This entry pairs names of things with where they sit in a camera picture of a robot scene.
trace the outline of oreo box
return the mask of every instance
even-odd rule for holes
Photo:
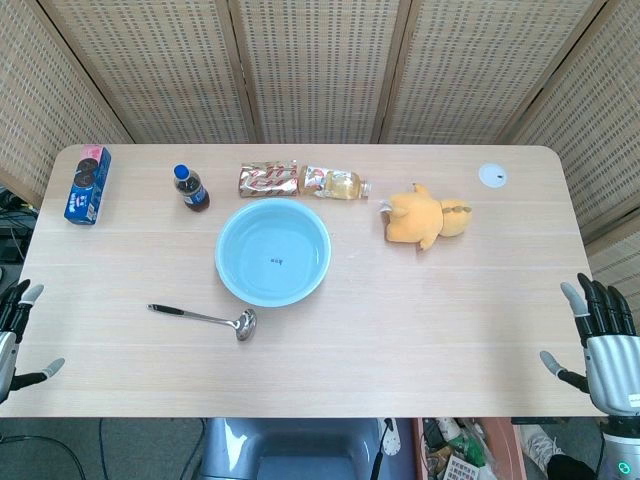
[[[71,223],[96,223],[111,154],[102,145],[85,145],[76,167],[64,217]]]

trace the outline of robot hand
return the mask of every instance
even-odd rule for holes
[[[600,411],[640,415],[640,337],[629,304],[614,287],[607,289],[582,273],[578,281],[586,304],[570,284],[562,283],[560,288],[573,310],[587,376],[568,371],[549,352],[540,352],[540,358],[560,380],[589,393]]]
[[[64,358],[58,358],[40,372],[15,374],[16,358],[29,321],[29,312],[44,290],[42,285],[27,290],[29,283],[29,280],[20,282],[5,290],[0,297],[0,403],[7,399],[10,390],[44,382],[64,364]]]

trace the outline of metal ladle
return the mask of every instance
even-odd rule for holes
[[[216,323],[218,325],[226,325],[233,328],[236,331],[236,338],[244,342],[251,337],[251,334],[256,329],[256,321],[258,316],[256,312],[251,308],[247,308],[238,320],[223,320],[221,318],[210,317],[208,315],[202,315],[200,313],[188,312],[179,308],[167,307],[166,305],[157,305],[150,303],[147,308],[154,312],[166,313],[168,315],[175,315],[178,317],[193,318],[195,320],[202,320],[204,322]]]

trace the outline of bottle cap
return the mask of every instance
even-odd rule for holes
[[[362,198],[369,198],[369,194],[371,193],[371,184],[366,180],[362,181],[361,192],[362,194],[360,196]]]
[[[189,178],[189,169],[186,165],[176,165],[173,167],[173,173],[175,173],[178,180],[186,180]]]

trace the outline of blue bottle cap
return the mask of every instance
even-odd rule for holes
[[[173,173],[175,173],[178,180],[186,180],[189,178],[189,169],[186,165],[176,165],[173,167]]]

